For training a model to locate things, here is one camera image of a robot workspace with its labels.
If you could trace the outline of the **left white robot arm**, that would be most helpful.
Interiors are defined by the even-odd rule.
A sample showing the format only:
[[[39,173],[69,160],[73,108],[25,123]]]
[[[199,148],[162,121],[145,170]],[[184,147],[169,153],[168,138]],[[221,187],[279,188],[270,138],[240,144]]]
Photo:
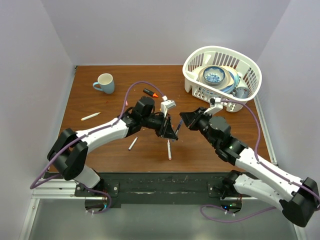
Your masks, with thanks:
[[[65,129],[47,155],[47,159],[66,181],[74,180],[86,188],[92,196],[99,196],[104,190],[104,180],[86,165],[86,159],[93,150],[115,140],[127,138],[142,128],[155,131],[164,139],[177,140],[173,130],[169,109],[176,106],[174,100],[162,98],[160,111],[155,111],[151,97],[141,97],[133,107],[122,111],[113,120],[87,130]]]

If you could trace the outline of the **white pink pen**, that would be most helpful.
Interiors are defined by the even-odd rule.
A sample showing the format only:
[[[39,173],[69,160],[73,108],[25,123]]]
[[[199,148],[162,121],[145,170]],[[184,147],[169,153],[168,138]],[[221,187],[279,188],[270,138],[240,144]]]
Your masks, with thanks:
[[[170,140],[167,140],[167,153],[168,153],[168,160],[172,160],[172,151],[171,151],[171,143]]]

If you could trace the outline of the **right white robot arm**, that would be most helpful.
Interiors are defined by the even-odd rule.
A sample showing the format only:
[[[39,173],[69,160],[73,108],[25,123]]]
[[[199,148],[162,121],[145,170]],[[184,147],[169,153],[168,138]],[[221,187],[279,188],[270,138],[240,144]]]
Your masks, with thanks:
[[[310,177],[302,179],[260,157],[255,150],[231,134],[231,126],[222,116],[211,116],[200,107],[179,114],[191,131],[199,131],[224,162],[241,168],[233,171],[223,183],[223,192],[230,197],[237,193],[257,198],[280,210],[291,223],[306,227],[313,214],[320,209],[317,183]]]

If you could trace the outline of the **dark blue pen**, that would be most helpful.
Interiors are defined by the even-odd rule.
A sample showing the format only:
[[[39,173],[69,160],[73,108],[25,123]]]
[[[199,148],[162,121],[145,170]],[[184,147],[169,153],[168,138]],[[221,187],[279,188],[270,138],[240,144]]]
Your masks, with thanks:
[[[181,124],[179,123],[178,126],[177,126],[177,128],[176,128],[176,130],[175,130],[175,134],[176,134],[176,135],[178,135],[178,132],[179,132],[179,130],[180,130],[180,127],[181,127]]]

